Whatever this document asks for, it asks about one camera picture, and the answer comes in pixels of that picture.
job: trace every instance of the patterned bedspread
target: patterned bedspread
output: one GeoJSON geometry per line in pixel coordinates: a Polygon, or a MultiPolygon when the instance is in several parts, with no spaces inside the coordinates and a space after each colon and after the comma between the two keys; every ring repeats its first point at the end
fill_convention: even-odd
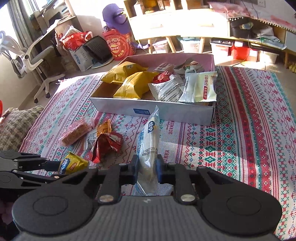
{"type": "MultiPolygon", "coordinates": [[[[276,235],[296,236],[296,126],[290,104],[277,76],[272,72],[218,67],[217,104],[211,126],[161,120],[159,153],[166,161],[188,169],[204,165],[236,178],[276,197],[283,209],[276,235]]],[[[113,130],[123,135],[119,154],[110,154],[99,168],[129,162],[135,153],[137,134],[146,118],[98,113],[89,96],[102,73],[61,82],[44,111],[25,138],[21,151],[61,160],[69,151],[89,160],[83,141],[60,147],[63,129],[82,116],[93,116],[96,124],[111,119],[113,130]]],[[[123,195],[132,186],[122,188],[123,195]]]]}

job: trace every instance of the white plastic bag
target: white plastic bag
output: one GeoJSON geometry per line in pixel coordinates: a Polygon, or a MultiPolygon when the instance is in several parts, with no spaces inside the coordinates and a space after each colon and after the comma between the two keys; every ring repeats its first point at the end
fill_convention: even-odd
{"type": "Polygon", "coordinates": [[[138,136],[137,154],[140,159],[136,190],[143,196],[157,194],[156,158],[159,144],[158,107],[150,115],[138,136]]]}

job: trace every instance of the black basket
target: black basket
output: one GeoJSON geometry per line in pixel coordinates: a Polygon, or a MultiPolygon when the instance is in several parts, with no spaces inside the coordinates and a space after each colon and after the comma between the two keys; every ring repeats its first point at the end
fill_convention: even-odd
{"type": "Polygon", "coordinates": [[[103,64],[112,58],[111,51],[106,41],[100,37],[95,36],[85,44],[82,45],[83,49],[97,62],[103,64]]]}

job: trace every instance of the yellow snack bag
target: yellow snack bag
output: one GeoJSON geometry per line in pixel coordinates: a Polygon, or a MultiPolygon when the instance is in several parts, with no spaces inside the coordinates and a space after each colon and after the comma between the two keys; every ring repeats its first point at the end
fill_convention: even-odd
{"type": "Polygon", "coordinates": [[[127,77],[120,88],[116,91],[114,98],[141,99],[142,95],[149,91],[148,83],[152,83],[154,76],[159,73],[138,72],[127,77]]]}
{"type": "Polygon", "coordinates": [[[65,157],[58,169],[59,174],[71,174],[74,172],[78,172],[84,168],[87,168],[89,162],[84,160],[82,157],[69,152],[69,154],[65,157]]]}
{"type": "Polygon", "coordinates": [[[106,83],[114,83],[114,84],[122,85],[124,80],[130,75],[136,72],[146,71],[147,69],[148,68],[144,68],[138,64],[126,61],[118,66],[113,67],[102,78],[102,81],[106,83]]]}

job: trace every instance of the white cardboard box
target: white cardboard box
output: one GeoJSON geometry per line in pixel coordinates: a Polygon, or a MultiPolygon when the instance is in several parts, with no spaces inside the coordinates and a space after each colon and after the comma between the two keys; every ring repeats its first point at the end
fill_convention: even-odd
{"type": "MultiPolygon", "coordinates": [[[[130,61],[148,67],[149,71],[162,63],[181,64],[187,58],[201,63],[205,71],[214,71],[215,64],[213,55],[196,53],[164,53],[128,56],[124,61],[130,61]]],[[[159,117],[162,120],[192,123],[210,126],[215,112],[216,102],[209,105],[204,103],[185,104],[174,102],[163,102],[154,100],[150,92],[145,93],[141,100],[137,99],[118,99],[113,95],[120,86],[116,84],[102,84],[93,92],[90,99],[99,112],[106,112],[119,115],[132,115],[148,117],[153,113],[155,106],[159,108],[159,117]]]]}

